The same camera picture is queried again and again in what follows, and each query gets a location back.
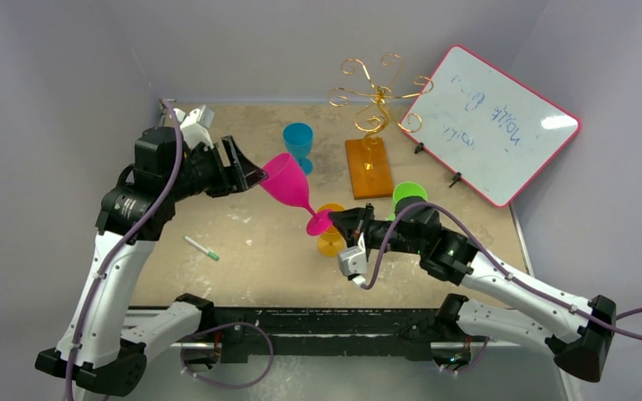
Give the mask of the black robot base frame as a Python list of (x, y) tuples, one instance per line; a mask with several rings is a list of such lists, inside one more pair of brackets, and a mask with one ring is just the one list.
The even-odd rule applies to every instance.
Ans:
[(398, 357), (449, 363), (470, 357), (490, 338), (466, 334), (444, 307), (230, 307), (207, 305), (202, 322), (176, 334), (171, 348), (220, 353), (221, 363), (251, 356)]

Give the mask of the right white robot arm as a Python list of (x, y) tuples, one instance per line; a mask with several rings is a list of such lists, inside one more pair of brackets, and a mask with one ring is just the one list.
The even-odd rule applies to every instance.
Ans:
[(443, 338), (500, 339), (552, 356), (575, 378), (601, 380), (614, 338), (614, 301), (573, 295), (519, 271), (488, 251), (465, 226), (460, 231), (445, 228), (440, 222), (444, 209), (437, 205), (418, 197), (400, 204), (392, 221), (375, 219), (372, 205), (329, 213), (346, 243), (339, 263), (344, 276), (368, 290), (379, 274), (366, 272), (371, 251), (418, 255), (429, 276), (505, 304), (492, 309), (465, 296), (447, 296), (436, 317)]

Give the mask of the orange plastic wine glass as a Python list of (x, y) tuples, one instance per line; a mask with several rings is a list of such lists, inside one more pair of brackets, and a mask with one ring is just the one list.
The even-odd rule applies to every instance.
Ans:
[[(317, 212), (321, 211), (344, 211), (345, 208), (337, 203), (327, 203), (320, 206)], [(346, 242), (339, 231), (331, 226), (324, 233), (318, 236), (317, 249), (322, 256), (335, 257), (346, 247)]]

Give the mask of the pink plastic wine glass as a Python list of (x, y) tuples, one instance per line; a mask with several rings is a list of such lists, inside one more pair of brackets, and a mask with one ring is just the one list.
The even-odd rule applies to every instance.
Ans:
[(310, 204), (308, 180), (297, 161), (289, 153), (281, 153), (268, 161), (262, 170), (266, 178), (261, 187), (277, 202), (306, 210), (310, 219), (306, 225), (309, 236), (320, 236), (332, 225), (329, 211), (317, 212)]

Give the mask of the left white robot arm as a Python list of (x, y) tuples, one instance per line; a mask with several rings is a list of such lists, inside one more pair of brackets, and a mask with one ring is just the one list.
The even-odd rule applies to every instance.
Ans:
[(241, 339), (245, 323), (221, 323), (214, 304), (185, 293), (164, 311), (124, 329), (140, 273), (176, 203), (205, 194), (212, 198), (250, 190), (266, 178), (231, 136), (222, 147), (187, 144), (171, 127), (146, 130), (127, 165), (101, 201), (94, 255), (79, 304), (58, 345), (40, 352), (38, 371), (65, 381), (66, 399), (77, 388), (124, 397), (155, 357), (179, 340)]

